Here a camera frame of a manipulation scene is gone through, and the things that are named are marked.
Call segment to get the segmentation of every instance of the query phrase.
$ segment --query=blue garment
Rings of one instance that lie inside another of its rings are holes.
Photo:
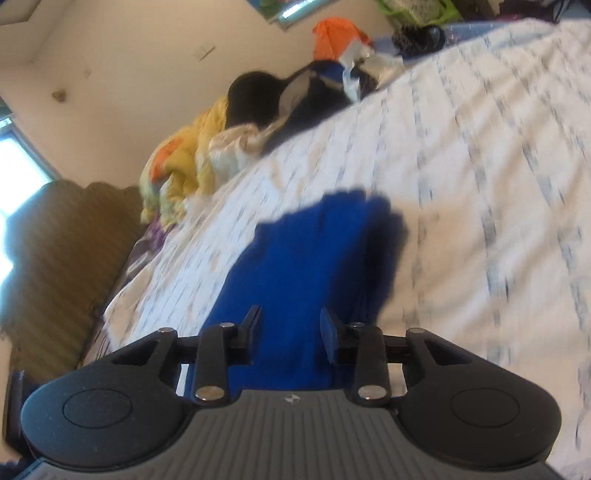
[[[262,307],[253,365],[229,368],[232,394],[340,386],[342,372],[329,364],[320,336],[321,308],[345,323],[375,321],[403,230],[386,199],[366,200],[362,191],[326,195],[257,225],[204,324],[240,323],[252,305]],[[188,378],[187,393],[191,384]]]

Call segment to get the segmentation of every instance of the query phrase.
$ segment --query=brown scalloped headboard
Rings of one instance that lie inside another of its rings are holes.
[[[14,267],[0,290],[12,366],[36,382],[76,367],[96,316],[145,227],[136,187],[45,185],[7,221]]]

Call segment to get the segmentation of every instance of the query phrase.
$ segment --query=mattress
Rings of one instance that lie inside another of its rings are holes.
[[[194,197],[106,317],[114,345],[199,332],[255,225],[363,188],[408,228],[378,325],[421,326],[549,390],[550,465],[591,478],[591,23],[508,25],[431,56]],[[404,391],[393,365],[395,393]]]

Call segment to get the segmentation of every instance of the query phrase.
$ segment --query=bed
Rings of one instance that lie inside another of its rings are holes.
[[[195,196],[108,307],[114,347],[199,332],[255,225],[361,187],[408,228],[378,325],[421,326],[540,384],[563,426],[549,458],[591,478],[591,22],[508,25]],[[392,368],[401,393],[400,370]]]

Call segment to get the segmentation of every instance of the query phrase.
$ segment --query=dark blue object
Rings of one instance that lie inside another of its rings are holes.
[[[239,323],[252,305],[262,307],[254,364],[229,368],[232,394],[343,386],[349,370],[329,364],[320,311],[327,306],[345,323],[374,322],[403,231],[386,199],[366,199],[362,191],[327,195],[276,223],[257,225],[204,324]]]

